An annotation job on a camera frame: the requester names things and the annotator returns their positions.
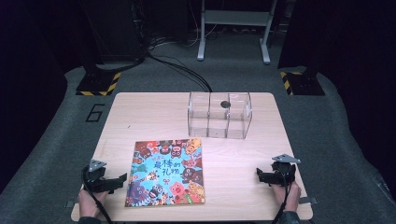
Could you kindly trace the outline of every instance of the human hand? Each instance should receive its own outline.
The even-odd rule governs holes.
[[[105,198],[108,191],[94,193],[95,198],[101,203],[105,204]],[[82,189],[78,194],[79,216],[80,217],[97,217],[99,215],[99,208],[96,206],[95,200],[91,197],[87,190]]]
[[[291,186],[280,187],[278,185],[272,185],[272,189],[274,191],[276,202],[281,205],[285,201],[285,188],[290,188],[288,199],[286,200],[286,207],[283,210],[284,212],[296,212],[299,199],[301,196],[301,188],[298,184],[293,181]]]

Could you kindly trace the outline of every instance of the book cover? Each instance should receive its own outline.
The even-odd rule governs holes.
[[[200,138],[135,143],[125,207],[204,202]]]

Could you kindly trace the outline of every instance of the sleeve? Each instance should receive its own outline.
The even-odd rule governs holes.
[[[284,212],[279,219],[279,224],[301,224],[301,221],[297,213]]]
[[[101,221],[96,217],[81,217],[78,224],[101,224]]]

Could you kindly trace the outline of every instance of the gray carpet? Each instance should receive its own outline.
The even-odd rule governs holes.
[[[330,80],[318,75],[325,96],[287,95],[280,72],[304,69],[277,69],[283,37],[277,34],[273,41],[270,65],[262,62],[257,35],[208,40],[203,62],[196,60],[198,43],[191,47],[161,45],[151,53],[179,59],[204,77],[213,91],[271,92],[275,96],[294,155],[302,161],[299,169],[307,193],[319,200],[313,205],[316,223],[396,223],[395,202],[384,193],[380,174],[363,158],[351,136],[342,99]],[[64,205],[77,196],[79,172],[92,157],[118,92],[202,91],[196,83],[149,58],[122,72],[109,96],[75,95],[83,68],[65,76],[68,90],[55,118],[0,195],[1,223],[73,223],[72,208]],[[103,111],[102,117],[98,122],[85,122],[94,105]]]

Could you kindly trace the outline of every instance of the clear acrylic box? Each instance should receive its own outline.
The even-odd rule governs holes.
[[[250,94],[190,93],[189,136],[245,139],[252,118]]]

